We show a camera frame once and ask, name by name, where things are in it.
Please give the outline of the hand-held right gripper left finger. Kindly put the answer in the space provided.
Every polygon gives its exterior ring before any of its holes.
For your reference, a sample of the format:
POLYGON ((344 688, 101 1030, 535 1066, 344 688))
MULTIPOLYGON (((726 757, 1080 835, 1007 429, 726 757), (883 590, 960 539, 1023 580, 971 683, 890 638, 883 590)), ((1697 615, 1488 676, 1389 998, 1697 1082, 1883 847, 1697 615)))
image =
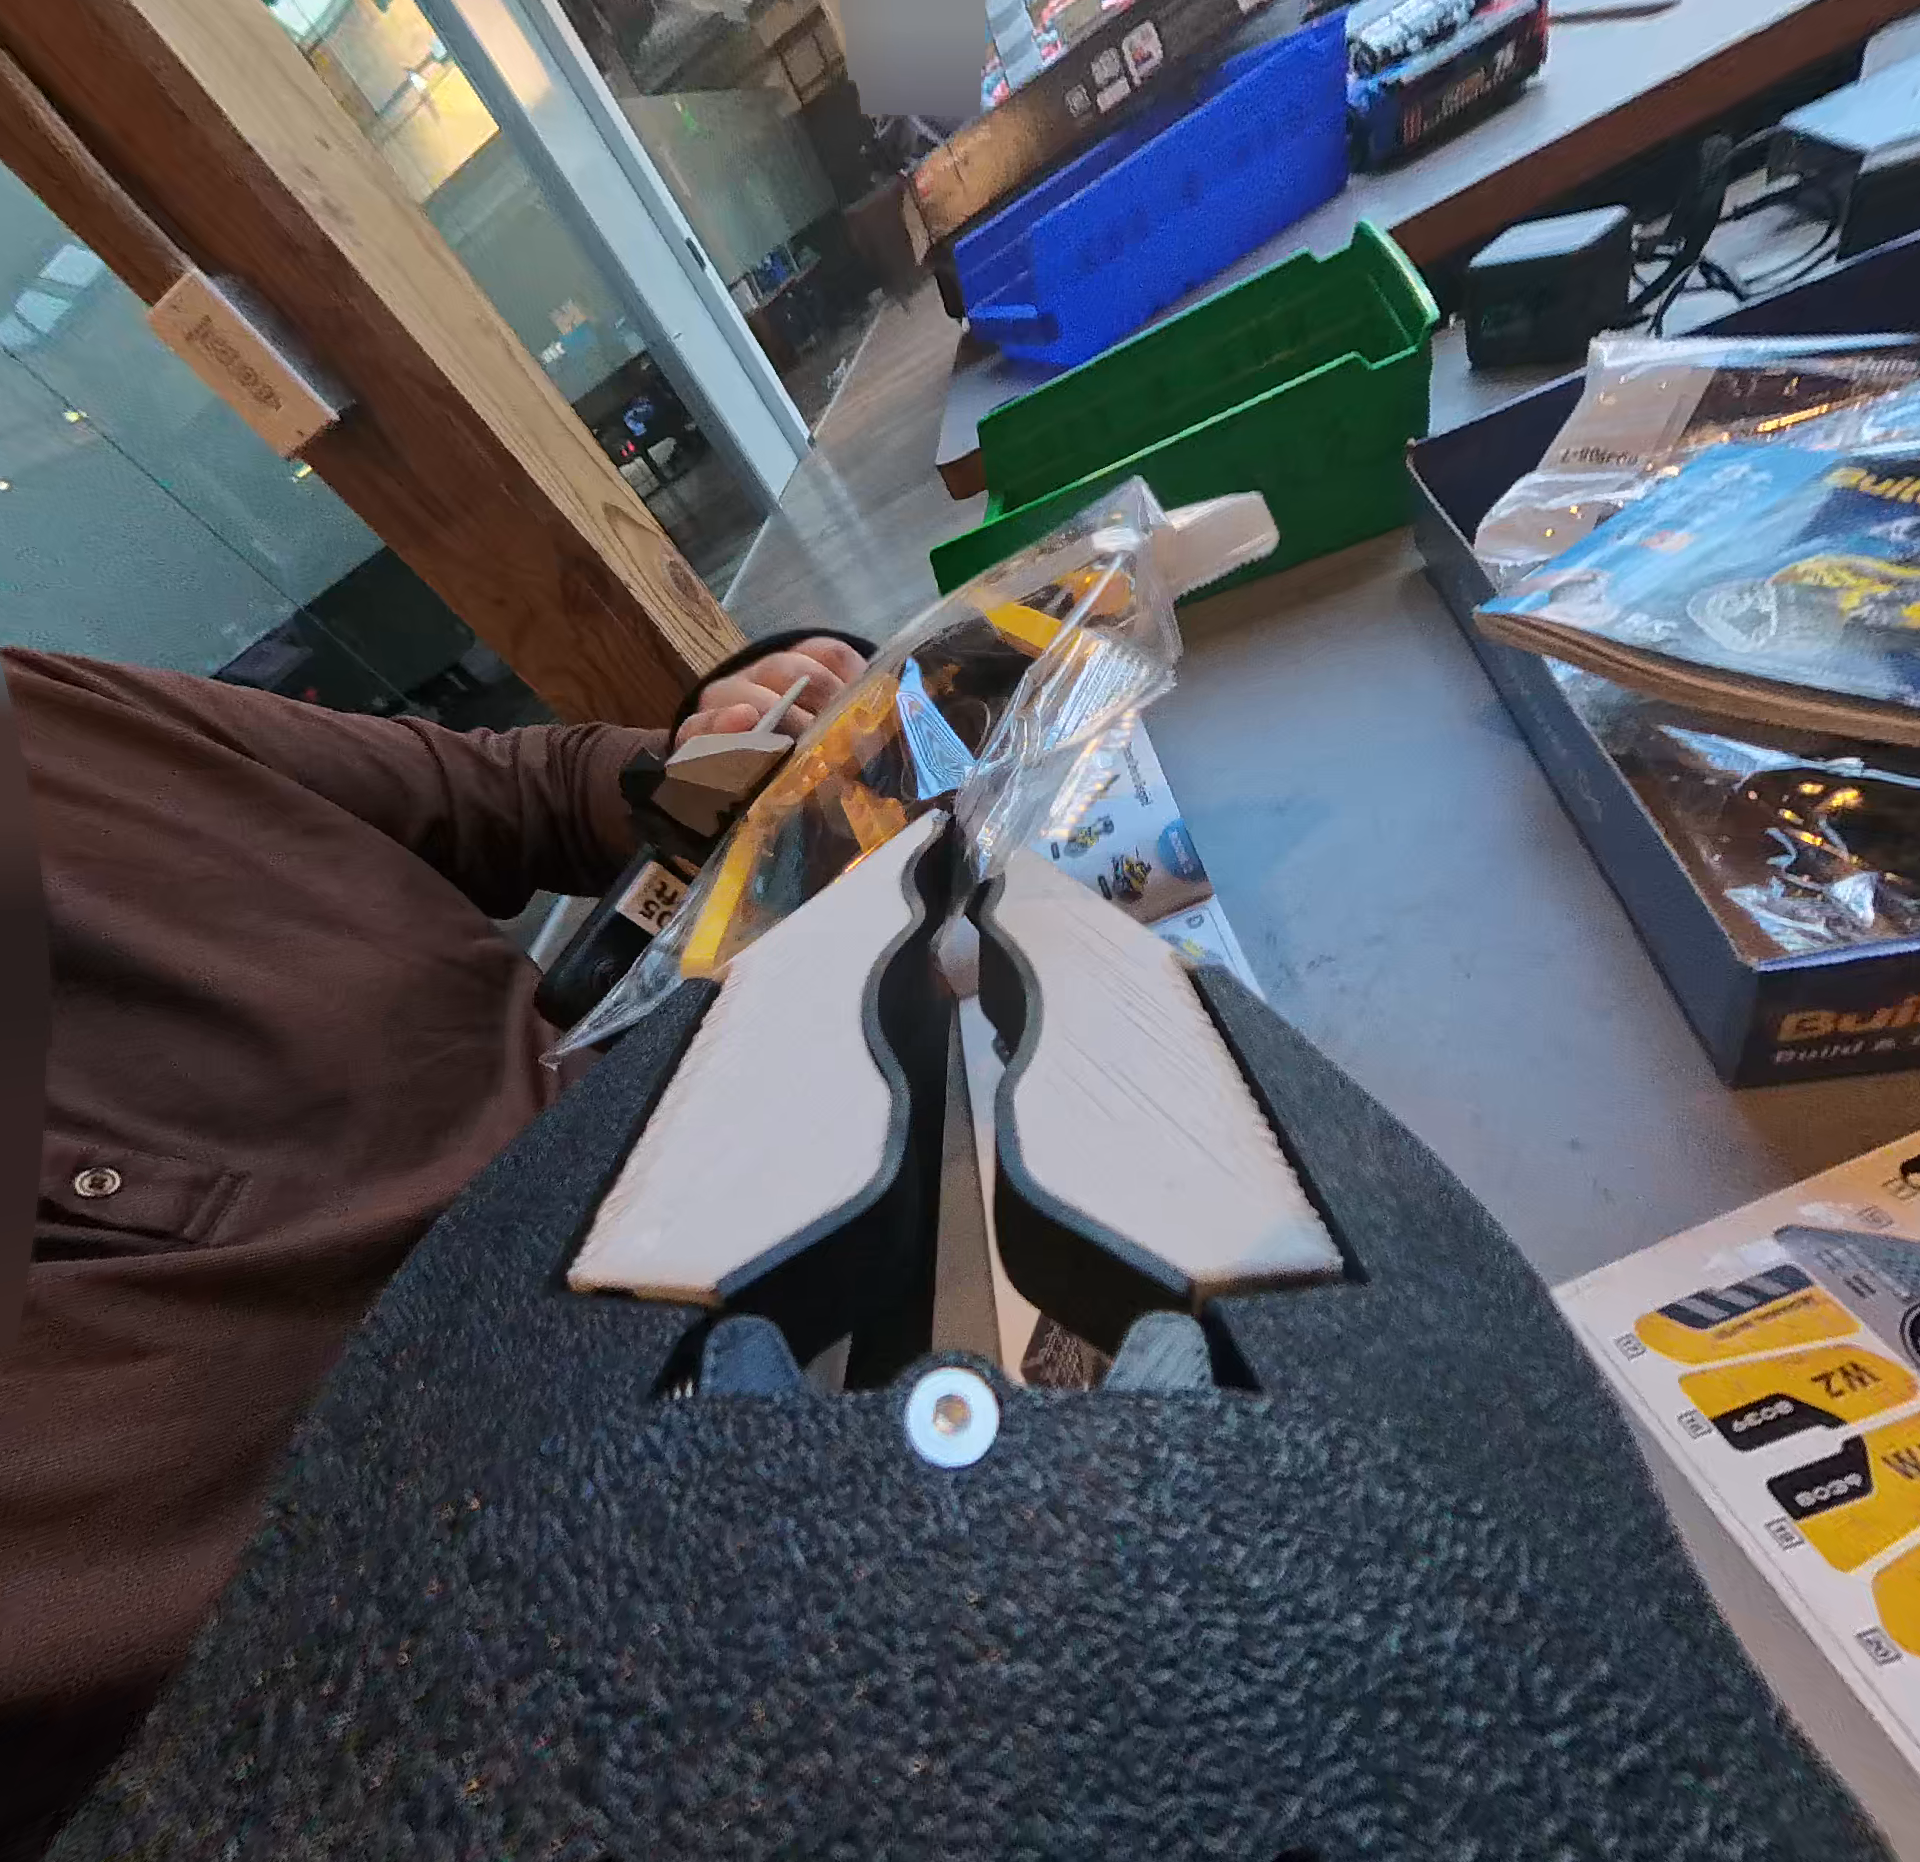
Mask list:
POLYGON ((852 1241, 904 1166, 912 1094, 879 992, 918 930, 924 814, 726 970, 567 1271, 575 1294, 733 1307, 852 1241))

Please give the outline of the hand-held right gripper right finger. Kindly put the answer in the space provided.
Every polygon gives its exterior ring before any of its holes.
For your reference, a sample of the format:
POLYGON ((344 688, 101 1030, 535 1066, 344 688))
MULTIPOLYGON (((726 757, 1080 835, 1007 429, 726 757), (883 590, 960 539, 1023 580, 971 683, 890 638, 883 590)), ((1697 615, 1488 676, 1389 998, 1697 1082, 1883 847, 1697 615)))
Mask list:
POLYGON ((993 1227, 1041 1312, 1203 1312, 1343 1281, 1348 1257, 1222 1010, 1264 1000, 1190 965, 1020 849, 971 908, 977 1000, 1005 1051, 993 1227))

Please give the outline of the clear bag of yellow parts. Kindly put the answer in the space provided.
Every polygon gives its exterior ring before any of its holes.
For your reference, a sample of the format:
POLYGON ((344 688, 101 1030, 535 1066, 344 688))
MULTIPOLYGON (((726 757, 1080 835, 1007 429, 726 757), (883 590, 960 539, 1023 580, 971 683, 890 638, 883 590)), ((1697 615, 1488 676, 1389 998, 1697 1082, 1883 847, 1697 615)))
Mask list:
POLYGON ((550 1067, 602 1051, 674 986, 717 982, 912 820, 940 811, 974 880, 1062 811, 1077 771, 1170 692, 1177 601, 1276 552, 1259 491, 1165 510, 1130 478, 943 598, 877 651, 693 885, 679 916, 550 1067))

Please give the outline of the robot kit instruction booklet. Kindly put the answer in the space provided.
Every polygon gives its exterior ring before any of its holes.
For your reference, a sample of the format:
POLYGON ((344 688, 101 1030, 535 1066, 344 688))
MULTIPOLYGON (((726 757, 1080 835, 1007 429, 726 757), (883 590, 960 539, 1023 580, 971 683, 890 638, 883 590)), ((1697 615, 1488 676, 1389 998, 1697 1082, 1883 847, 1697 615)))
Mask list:
POLYGON ((1915 748, 1915 434, 1713 449, 1476 623, 1705 717, 1915 748))
MULTIPOLYGON (((1034 835, 1041 858, 1187 962, 1223 965, 1243 986, 1262 986, 1141 721, 1101 745, 1068 784, 1065 805, 1034 835)), ((936 1349, 993 1360, 1016 1386, 1039 1375, 1045 1386, 1082 1388, 1099 1378, 1101 1356, 1041 1320, 1005 1274, 995 1247, 993 1113, 1002 1061, 977 1001, 977 930, 970 919, 943 933, 940 965, 954 1022, 932 1339, 936 1349)))

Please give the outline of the blue cardboard kit box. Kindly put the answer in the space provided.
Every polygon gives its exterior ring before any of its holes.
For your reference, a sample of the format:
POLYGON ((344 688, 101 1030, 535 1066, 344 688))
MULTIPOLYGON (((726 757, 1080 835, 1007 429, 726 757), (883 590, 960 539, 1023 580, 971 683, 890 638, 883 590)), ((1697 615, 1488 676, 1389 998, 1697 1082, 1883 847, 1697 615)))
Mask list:
POLYGON ((1714 1074, 1733 1088, 1913 1071, 1915 941, 1750 960, 1656 819, 1545 659, 1476 630, 1494 583, 1472 541, 1502 491, 1576 410, 1580 373, 1535 383, 1405 456, 1429 581, 1497 690, 1561 810, 1660 970, 1714 1074))

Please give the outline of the person's left forearm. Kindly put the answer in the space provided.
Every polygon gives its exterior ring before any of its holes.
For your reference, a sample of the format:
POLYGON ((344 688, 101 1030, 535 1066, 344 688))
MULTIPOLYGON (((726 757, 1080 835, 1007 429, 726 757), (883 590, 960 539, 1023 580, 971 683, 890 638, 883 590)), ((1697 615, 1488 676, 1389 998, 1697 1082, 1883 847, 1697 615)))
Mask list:
POLYGON ((543 722, 455 731, 287 705, 281 768, 446 877, 482 914, 605 894, 637 851, 629 778, 665 731, 543 722))

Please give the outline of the grey desk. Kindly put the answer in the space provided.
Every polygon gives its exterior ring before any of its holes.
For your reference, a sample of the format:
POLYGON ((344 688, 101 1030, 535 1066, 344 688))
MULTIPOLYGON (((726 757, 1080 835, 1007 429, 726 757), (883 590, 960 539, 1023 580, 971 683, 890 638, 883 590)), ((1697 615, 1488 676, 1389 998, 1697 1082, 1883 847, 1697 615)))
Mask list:
POLYGON ((1725 1088, 1410 530, 1187 601, 1148 717, 1266 998, 1542 1282, 1915 1130, 1915 1074, 1725 1088))

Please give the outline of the person's left hand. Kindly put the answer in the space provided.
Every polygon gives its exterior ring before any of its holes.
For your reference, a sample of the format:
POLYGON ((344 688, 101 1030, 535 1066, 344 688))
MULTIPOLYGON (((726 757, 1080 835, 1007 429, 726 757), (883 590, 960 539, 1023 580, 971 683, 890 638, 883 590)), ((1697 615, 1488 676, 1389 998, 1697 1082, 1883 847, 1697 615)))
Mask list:
POLYGON ((674 729, 674 745, 704 734, 736 734, 757 729, 762 710, 773 697, 757 686, 768 674, 782 683, 788 674, 814 674, 814 721, 864 673, 867 659, 831 634, 809 634, 776 646, 765 655, 741 659, 730 673, 706 683, 686 719, 674 729))

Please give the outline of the green plastic bin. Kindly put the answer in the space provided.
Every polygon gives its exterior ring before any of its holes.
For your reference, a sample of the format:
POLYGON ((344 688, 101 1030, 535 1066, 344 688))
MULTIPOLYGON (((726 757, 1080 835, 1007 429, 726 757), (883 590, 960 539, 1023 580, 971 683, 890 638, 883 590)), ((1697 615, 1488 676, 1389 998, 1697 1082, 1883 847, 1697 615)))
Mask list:
POLYGON ((940 595, 1130 478, 1165 510, 1259 491, 1276 571, 1403 530, 1436 323, 1424 276, 1361 221, 1341 249, 1297 251, 991 410, 987 510, 932 548, 940 595))

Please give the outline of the blue storage bin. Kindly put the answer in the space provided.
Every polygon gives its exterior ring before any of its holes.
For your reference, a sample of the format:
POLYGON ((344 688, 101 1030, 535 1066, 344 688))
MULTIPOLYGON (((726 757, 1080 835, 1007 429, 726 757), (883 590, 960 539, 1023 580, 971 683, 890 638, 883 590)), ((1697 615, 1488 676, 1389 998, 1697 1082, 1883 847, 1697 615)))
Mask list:
POLYGON ((1348 13, 1231 55, 957 239, 971 339, 1077 366, 1348 188, 1348 13))

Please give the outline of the long brown printed carton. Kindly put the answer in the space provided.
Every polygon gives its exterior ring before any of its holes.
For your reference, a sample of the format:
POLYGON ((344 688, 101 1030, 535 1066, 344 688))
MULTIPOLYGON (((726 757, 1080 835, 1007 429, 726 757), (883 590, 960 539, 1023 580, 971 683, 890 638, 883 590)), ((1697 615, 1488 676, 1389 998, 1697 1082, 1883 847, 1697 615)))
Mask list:
POLYGON ((1182 78, 1231 52, 1272 10, 1288 31, 1309 2, 1130 0, 909 171, 924 236, 940 245, 970 232, 1182 78))

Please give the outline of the black power adapter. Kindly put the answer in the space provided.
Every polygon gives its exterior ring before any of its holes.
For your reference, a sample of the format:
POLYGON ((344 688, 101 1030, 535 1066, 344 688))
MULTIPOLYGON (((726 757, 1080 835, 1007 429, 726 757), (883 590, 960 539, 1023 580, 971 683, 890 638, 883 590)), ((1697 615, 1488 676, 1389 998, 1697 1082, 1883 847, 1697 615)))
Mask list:
POLYGON ((1473 369, 1555 366, 1628 323, 1635 218, 1627 205, 1527 218, 1460 274, 1460 320, 1473 369))

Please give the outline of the white-ended plastic bag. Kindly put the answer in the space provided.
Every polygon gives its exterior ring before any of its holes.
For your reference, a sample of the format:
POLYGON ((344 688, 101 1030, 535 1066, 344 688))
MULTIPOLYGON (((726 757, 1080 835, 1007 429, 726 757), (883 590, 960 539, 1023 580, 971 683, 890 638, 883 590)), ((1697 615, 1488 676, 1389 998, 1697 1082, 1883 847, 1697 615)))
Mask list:
POLYGON ((1476 530, 1500 595, 1725 446, 1846 449, 1915 411, 1912 333, 1624 339, 1591 345, 1576 406, 1540 465, 1476 530))

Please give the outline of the blue red battery pack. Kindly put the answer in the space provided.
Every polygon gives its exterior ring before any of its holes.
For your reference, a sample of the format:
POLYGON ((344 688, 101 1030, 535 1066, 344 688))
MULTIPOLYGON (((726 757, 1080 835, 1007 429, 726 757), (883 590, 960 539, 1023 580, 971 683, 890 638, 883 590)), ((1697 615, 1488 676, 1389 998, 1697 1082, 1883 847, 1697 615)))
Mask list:
POLYGON ((1394 169, 1516 99, 1549 60, 1551 0, 1388 0, 1348 10, 1348 161, 1394 169))

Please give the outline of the brown edged side table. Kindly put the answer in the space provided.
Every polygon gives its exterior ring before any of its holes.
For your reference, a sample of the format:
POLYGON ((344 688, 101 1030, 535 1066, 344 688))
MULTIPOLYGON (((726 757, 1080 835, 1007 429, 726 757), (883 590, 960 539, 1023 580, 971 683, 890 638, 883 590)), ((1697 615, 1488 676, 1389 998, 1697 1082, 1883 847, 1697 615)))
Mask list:
POLYGON ((1367 218, 1420 265, 1691 135, 1852 50, 1915 0, 1549 0, 1524 96, 1413 161, 1357 176, 1305 239, 1367 218))

